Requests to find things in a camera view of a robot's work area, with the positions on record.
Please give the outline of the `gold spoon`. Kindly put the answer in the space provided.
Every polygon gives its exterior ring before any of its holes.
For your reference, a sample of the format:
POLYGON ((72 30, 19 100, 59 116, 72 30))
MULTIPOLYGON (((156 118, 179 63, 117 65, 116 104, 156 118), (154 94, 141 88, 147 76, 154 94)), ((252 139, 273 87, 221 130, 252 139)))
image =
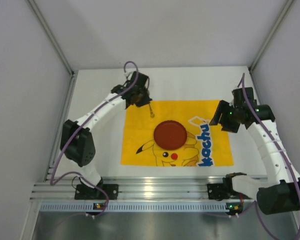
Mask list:
POLYGON ((155 117, 155 113, 150 103, 148 104, 148 106, 149 106, 150 117, 153 119, 155 117))

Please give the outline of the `yellow pikachu placemat cloth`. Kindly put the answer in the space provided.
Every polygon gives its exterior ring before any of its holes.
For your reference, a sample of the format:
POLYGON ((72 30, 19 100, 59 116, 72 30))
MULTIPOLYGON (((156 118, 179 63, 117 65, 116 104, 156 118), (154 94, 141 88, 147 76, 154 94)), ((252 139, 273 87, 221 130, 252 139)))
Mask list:
POLYGON ((229 136, 219 126, 210 126, 218 100, 159 100, 151 107, 131 106, 126 111, 121 164, 145 167, 233 166, 229 136), (175 150, 159 147, 154 130, 164 121, 177 121, 187 131, 185 144, 175 150))

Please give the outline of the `red round plate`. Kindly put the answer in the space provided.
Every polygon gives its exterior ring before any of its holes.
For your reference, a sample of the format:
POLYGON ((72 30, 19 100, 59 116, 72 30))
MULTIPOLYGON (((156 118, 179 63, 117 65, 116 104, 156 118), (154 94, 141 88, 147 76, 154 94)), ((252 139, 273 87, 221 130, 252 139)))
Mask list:
POLYGON ((159 123, 153 131, 155 143, 164 150, 176 150, 187 141, 186 128, 174 120, 166 120, 159 123))

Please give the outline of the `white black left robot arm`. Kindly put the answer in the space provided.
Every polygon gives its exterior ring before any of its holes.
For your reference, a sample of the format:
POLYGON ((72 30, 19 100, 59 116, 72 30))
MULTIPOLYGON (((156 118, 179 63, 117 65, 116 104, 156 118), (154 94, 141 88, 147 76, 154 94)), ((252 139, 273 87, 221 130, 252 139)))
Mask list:
POLYGON ((150 77, 133 71, 125 74, 124 84, 112 88, 105 99, 91 111, 76 120, 64 122, 60 140, 60 160, 65 156, 74 165, 73 171, 89 188, 101 187, 103 181, 93 159, 96 155, 93 131, 100 130, 109 120, 130 106, 137 108, 150 104, 150 77))

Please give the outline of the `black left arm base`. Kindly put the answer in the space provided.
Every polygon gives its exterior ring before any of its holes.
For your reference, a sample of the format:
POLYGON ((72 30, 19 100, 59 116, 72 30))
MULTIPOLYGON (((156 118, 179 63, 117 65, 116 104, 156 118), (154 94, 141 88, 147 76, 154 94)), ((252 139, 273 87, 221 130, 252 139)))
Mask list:
MULTIPOLYGON (((100 190, 95 187, 87 186, 81 179, 80 183, 75 187, 75 200, 105 200, 106 195, 102 193, 100 190)), ((103 183, 103 179, 101 183, 97 185, 100 189, 102 189, 108 196, 109 200, 116 200, 119 194, 119 185, 118 184, 109 184, 103 183)))

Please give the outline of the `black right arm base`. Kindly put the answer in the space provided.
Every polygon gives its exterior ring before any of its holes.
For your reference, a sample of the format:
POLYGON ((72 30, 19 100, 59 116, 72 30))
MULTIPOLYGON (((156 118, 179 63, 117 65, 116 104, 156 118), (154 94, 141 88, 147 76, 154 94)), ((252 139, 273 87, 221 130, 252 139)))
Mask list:
POLYGON ((222 178, 222 183, 208 183, 207 193, 209 200, 222 201, 240 197, 241 193, 233 189, 233 178, 238 176, 246 176, 243 172, 234 172, 226 174, 222 178))

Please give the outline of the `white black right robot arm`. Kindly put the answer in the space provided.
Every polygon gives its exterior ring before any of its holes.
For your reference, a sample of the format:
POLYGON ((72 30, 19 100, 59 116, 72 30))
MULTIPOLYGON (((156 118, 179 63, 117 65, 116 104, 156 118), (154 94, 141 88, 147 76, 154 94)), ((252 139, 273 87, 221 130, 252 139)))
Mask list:
POLYGON ((229 133, 237 133, 244 125, 264 164, 267 181, 243 172, 229 173, 222 179, 225 190, 255 200, 265 215, 300 211, 300 174, 290 163, 272 109, 257 103, 252 87, 234 89, 232 95, 232 102, 219 102, 210 125, 221 125, 229 133))

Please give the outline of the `right aluminium frame post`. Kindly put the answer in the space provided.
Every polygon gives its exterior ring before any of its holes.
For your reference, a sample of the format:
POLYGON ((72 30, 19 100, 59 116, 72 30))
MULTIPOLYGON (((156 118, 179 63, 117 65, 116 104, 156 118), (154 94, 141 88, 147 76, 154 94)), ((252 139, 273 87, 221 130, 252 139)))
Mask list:
POLYGON ((284 2, 283 7, 279 11, 277 17, 275 18, 275 21, 271 25, 268 33, 266 34, 262 44, 260 45, 260 48, 256 52, 255 57, 253 58, 253 61, 248 67, 248 70, 250 73, 252 73, 255 68, 257 67, 258 63, 260 62, 261 58, 265 54, 266 50, 270 46, 271 42, 273 41, 275 35, 277 34, 278 30, 280 29, 281 25, 285 21, 286 17, 290 13, 291 9, 293 8, 294 4, 296 3, 296 0, 286 0, 284 2))

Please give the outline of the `aluminium frame post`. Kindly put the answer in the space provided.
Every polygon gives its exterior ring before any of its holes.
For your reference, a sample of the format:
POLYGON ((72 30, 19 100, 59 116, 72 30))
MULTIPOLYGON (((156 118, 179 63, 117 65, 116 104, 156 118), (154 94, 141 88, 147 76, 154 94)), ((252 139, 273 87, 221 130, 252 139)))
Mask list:
POLYGON ((284 2, 283 7, 279 11, 277 17, 275 18, 275 21, 271 25, 268 33, 266 34, 262 44, 260 45, 260 48, 256 52, 255 57, 253 58, 253 61, 248 67, 248 70, 250 73, 252 73, 255 68, 257 67, 258 63, 260 62, 261 58, 265 54, 266 50, 270 46, 271 42, 273 41, 275 35, 277 34, 278 30, 280 29, 281 25, 285 21, 286 17, 290 13, 291 9, 293 8, 294 4, 296 3, 296 0, 286 0, 284 2))
POLYGON ((67 73, 70 76, 74 75, 74 70, 69 64, 69 61, 67 60, 60 44, 58 43, 53 31, 51 30, 46 18, 44 17, 42 11, 40 10, 38 4, 35 0, 25 0, 27 5, 29 6, 30 10, 33 12, 35 18, 37 19, 38 23, 40 24, 44 34, 48 38, 52 48, 56 52, 59 60, 63 64, 64 68, 66 69, 67 73))

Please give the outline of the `aluminium mounting rail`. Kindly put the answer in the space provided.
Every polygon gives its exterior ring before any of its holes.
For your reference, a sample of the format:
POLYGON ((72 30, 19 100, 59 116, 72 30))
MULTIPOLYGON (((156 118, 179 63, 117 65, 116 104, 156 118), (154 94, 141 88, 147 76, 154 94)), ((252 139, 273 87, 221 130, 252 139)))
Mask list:
MULTIPOLYGON (((206 200, 208 184, 221 184, 222 177, 104 177, 105 184, 118 185, 119 201, 206 200)), ((33 201, 73 200, 78 179, 65 177, 56 185, 48 181, 34 184, 33 201)))

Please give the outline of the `left aluminium frame post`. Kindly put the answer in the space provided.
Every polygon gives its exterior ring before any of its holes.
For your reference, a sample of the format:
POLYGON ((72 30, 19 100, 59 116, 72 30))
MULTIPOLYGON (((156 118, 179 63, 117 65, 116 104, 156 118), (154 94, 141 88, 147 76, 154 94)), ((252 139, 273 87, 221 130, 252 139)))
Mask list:
POLYGON ((60 44, 58 43, 53 31, 51 30, 46 18, 44 17, 42 11, 40 10, 38 4, 35 0, 25 0, 27 5, 29 6, 30 10, 33 12, 35 18, 37 19, 38 23, 40 24, 44 34, 48 38, 52 48, 56 52, 59 60, 63 64, 64 68, 66 69, 67 73, 70 76, 74 75, 74 70, 69 64, 69 61, 67 60, 60 44))

